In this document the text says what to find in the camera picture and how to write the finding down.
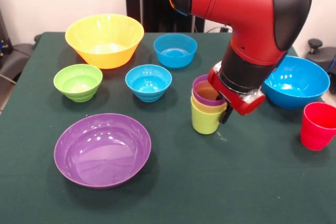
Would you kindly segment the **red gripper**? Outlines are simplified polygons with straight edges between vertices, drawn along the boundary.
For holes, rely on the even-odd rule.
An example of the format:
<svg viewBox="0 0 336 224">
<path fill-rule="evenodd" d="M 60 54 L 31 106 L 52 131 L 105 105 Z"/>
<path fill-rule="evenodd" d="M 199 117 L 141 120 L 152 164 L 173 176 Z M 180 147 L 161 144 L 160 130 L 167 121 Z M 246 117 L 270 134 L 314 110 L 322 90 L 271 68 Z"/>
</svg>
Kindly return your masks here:
<svg viewBox="0 0 336 224">
<path fill-rule="evenodd" d="M 261 87 L 251 90 L 247 93 L 241 93 L 229 88 L 219 76 L 222 62 L 215 64 L 208 74 L 208 82 L 219 94 L 216 101 L 226 100 L 228 103 L 226 109 L 219 117 L 219 123 L 225 124 L 229 119 L 233 109 L 240 115 L 251 114 L 265 100 L 265 95 L 261 91 Z"/>
</svg>

